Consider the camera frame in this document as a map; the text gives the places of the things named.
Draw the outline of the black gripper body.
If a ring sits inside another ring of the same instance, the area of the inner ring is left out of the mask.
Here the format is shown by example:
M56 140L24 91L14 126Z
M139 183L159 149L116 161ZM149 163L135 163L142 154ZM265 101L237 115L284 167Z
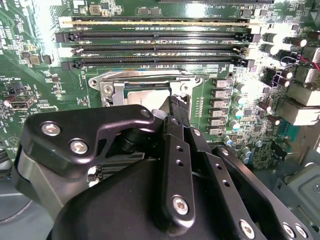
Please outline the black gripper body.
M225 240L218 200L189 159L139 161L71 199L54 240Z

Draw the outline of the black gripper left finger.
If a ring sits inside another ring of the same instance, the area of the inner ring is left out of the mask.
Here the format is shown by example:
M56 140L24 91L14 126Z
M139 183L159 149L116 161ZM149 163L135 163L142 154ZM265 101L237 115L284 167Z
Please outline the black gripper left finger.
M172 200L194 207L188 107L169 96L160 109L138 104L47 112L27 118L16 155L15 187L56 219L86 191L89 169L134 152L160 160L160 211L174 218Z

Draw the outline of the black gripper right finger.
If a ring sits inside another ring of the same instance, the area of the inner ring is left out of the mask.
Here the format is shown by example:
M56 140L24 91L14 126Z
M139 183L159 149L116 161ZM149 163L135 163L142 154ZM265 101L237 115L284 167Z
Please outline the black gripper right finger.
M308 228L230 150L210 148L199 130L192 127L188 107L177 102L191 147L193 166L198 168L217 199L226 240L311 240Z

